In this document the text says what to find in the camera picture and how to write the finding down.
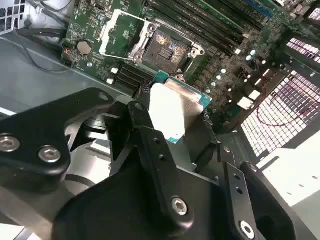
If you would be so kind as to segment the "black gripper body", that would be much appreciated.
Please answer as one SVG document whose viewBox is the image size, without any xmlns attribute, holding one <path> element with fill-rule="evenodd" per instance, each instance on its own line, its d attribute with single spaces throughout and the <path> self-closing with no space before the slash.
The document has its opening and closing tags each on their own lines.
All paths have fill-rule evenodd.
<svg viewBox="0 0 320 240">
<path fill-rule="evenodd" d="M 123 169 L 72 198 L 53 224 L 56 240 L 170 240 L 150 198 L 138 153 Z M 178 173 L 194 209 L 194 223 L 183 240 L 232 240 L 228 213 L 217 184 L 185 170 Z"/>
</svg>

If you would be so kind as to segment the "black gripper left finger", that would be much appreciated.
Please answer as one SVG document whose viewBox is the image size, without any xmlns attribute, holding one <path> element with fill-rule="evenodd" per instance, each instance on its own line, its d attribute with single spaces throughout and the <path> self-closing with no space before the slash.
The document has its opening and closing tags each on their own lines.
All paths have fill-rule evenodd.
<svg viewBox="0 0 320 240">
<path fill-rule="evenodd" d="M 138 161 L 158 217 L 172 237 L 187 233 L 194 209 L 164 135 L 156 130 L 139 102 L 123 104 L 98 88 L 88 88 L 15 114 L 0 122 L 0 184 L 35 193 L 56 190 L 71 165 L 71 151 L 83 145 L 82 125 L 91 117 L 106 117 L 111 151 L 117 167 Z"/>
</svg>

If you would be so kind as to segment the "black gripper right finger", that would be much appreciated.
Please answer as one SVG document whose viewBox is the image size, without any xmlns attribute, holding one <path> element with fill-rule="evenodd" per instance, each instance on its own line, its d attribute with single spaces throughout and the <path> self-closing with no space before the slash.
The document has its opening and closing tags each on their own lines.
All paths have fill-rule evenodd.
<svg viewBox="0 0 320 240">
<path fill-rule="evenodd" d="M 192 123 L 184 139 L 194 171 L 218 186 L 233 239 L 314 239 L 262 171 L 251 162 L 236 161 L 232 149 L 215 134 L 206 111 Z"/>
</svg>

